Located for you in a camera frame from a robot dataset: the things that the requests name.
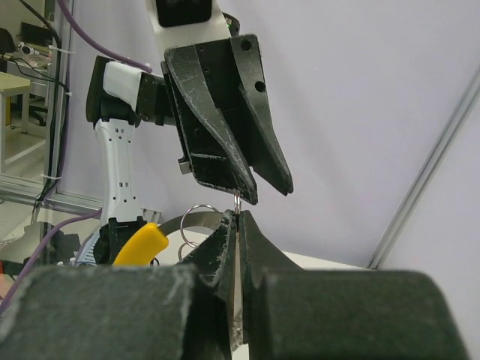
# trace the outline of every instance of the white wall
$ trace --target white wall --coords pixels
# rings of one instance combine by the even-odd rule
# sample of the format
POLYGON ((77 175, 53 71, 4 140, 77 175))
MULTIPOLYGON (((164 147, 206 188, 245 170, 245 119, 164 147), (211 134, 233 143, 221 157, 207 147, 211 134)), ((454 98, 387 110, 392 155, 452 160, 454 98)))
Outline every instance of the white wall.
POLYGON ((429 274, 480 359, 480 102, 401 233, 384 269, 429 274))
MULTIPOLYGON (((82 0, 76 18, 103 45, 158 69, 134 0, 82 0)), ((265 234, 301 254, 366 265, 480 62, 477 0, 223 0, 259 36, 274 127, 292 170, 283 198, 259 179, 265 234)), ((75 38, 61 188, 101 197, 99 148, 85 120, 95 52, 75 38)), ((232 197, 180 175, 176 130, 143 125, 139 198, 166 218, 232 197)))
MULTIPOLYGON (((40 14, 44 14, 44 0, 26 0, 40 14)), ((39 19, 28 11, 18 0, 0 0, 0 28, 7 29, 17 42, 20 24, 29 23, 42 26, 39 19)))

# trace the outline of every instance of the purple cable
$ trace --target purple cable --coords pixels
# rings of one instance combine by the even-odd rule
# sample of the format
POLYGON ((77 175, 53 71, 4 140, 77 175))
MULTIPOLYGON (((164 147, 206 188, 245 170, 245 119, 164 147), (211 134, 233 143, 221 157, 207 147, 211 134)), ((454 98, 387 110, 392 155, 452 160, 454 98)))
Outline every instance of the purple cable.
POLYGON ((42 239, 40 244, 37 246, 33 254, 30 256, 30 259, 28 259, 27 263, 25 266, 23 266, 22 271, 16 278, 15 282, 13 283, 12 287, 8 290, 7 295, 3 299, 3 301, 0 304, 0 316, 7 310, 8 305, 10 304, 12 298, 14 297, 15 293, 18 290, 18 286, 22 283, 23 279, 29 274, 29 272, 32 270, 33 264, 35 263, 35 260, 40 256, 42 250, 47 246, 48 242, 52 239, 52 237, 64 226, 72 223, 76 223, 77 221, 83 221, 91 218, 95 218, 96 216, 100 215, 102 212, 102 209, 92 213, 92 214, 87 214, 83 215, 80 217, 74 217, 73 219, 68 219, 65 221, 62 221, 59 223, 57 226, 53 227, 42 239))
POLYGON ((65 4, 64 0, 57 0, 58 7, 60 8, 61 12, 63 13, 63 16, 67 21, 70 23, 70 26, 72 27, 73 30, 91 47, 99 51, 100 53, 103 53, 106 56, 109 56, 112 59, 118 60, 119 62, 123 62, 124 64, 134 66, 135 68, 139 68, 143 71, 146 71, 147 73, 152 72, 152 68, 147 66, 146 64, 142 64, 141 62, 131 60, 129 58, 126 58, 122 55, 115 54, 113 51, 110 51, 103 46, 101 46, 99 43, 97 43, 95 40, 93 40, 91 37, 89 37, 86 32, 83 31, 83 29, 78 25, 77 21, 75 21, 74 17, 68 11, 67 5, 65 4))

